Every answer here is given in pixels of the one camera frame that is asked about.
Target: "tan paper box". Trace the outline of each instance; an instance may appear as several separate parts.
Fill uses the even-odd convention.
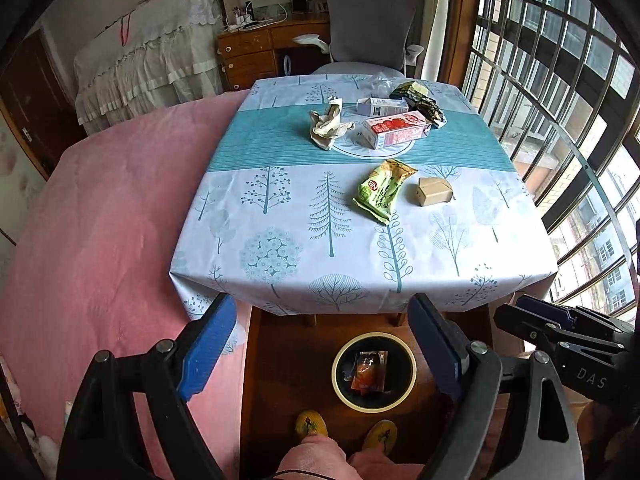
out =
[[[449,202],[453,197],[453,188],[444,178],[427,177],[418,180],[418,202],[421,206]]]

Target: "pink bedsheet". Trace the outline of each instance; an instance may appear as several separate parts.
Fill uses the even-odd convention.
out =
[[[30,214],[0,298],[0,352],[40,434],[62,440],[96,351],[145,352],[188,322],[169,265],[191,200],[246,92],[157,110],[69,148]],[[238,305],[248,328],[250,306]],[[190,409],[227,478],[238,476],[245,346],[221,356]],[[169,478],[148,413],[156,474]]]

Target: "wooden drawer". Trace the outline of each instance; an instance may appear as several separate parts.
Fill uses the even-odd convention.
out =
[[[301,34],[318,34],[321,40],[329,43],[330,31],[329,23],[300,23],[299,25],[273,27],[271,29],[271,43],[274,48],[294,48],[299,44],[294,43],[293,38]]]
[[[276,73],[264,72],[261,74],[233,75],[229,77],[229,86],[231,86],[232,90],[245,90],[247,88],[251,88],[258,79],[265,79],[268,77],[276,77]]]
[[[243,54],[271,50],[271,38],[266,28],[254,32],[230,34],[219,38],[218,48],[223,59],[228,59]]]
[[[256,54],[246,54],[245,56],[230,57],[225,60],[226,76],[231,80],[236,75],[259,74],[263,72],[275,72],[273,63],[273,53],[257,52]]]

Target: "crumpled napkin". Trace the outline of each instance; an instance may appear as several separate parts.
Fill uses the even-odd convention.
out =
[[[320,115],[318,112],[311,111],[311,140],[320,146],[323,150],[330,150],[335,139],[343,136],[347,130],[353,129],[353,122],[340,124],[340,112],[342,110],[342,98],[332,97],[329,100],[329,111],[327,115]]]

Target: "office chair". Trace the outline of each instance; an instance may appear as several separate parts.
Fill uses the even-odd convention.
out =
[[[417,0],[327,0],[331,21],[331,45],[317,34],[293,39],[314,44],[331,63],[314,74],[371,74],[404,76],[405,66],[415,66],[424,51],[420,45],[405,46],[414,20]]]

